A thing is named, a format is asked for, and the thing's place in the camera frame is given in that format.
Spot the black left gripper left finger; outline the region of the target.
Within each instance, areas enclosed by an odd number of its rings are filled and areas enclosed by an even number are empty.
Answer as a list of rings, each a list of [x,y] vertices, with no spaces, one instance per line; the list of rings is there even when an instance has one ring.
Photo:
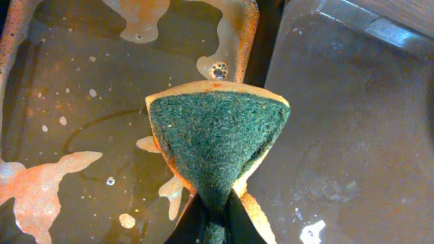
[[[200,195],[196,194],[164,244],[203,244],[206,224],[207,211]]]

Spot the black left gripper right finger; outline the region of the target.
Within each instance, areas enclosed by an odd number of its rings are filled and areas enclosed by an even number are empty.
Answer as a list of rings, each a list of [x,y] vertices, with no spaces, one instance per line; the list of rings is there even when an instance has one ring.
[[[232,190],[226,200],[223,221],[226,243],[228,244],[266,244],[254,227],[253,222],[241,203],[236,192]]]

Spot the green and yellow sponge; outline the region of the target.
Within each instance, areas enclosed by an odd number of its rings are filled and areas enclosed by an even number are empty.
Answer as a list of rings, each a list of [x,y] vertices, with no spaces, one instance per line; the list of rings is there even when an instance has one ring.
[[[243,83],[195,81],[148,96],[146,109],[152,134],[137,145],[162,155],[174,174],[174,183],[165,184],[161,195],[189,191],[179,220],[199,194],[207,211],[204,243],[226,243],[223,211],[234,190],[260,236],[273,243],[269,221],[247,192],[247,180],[285,127],[288,101]]]

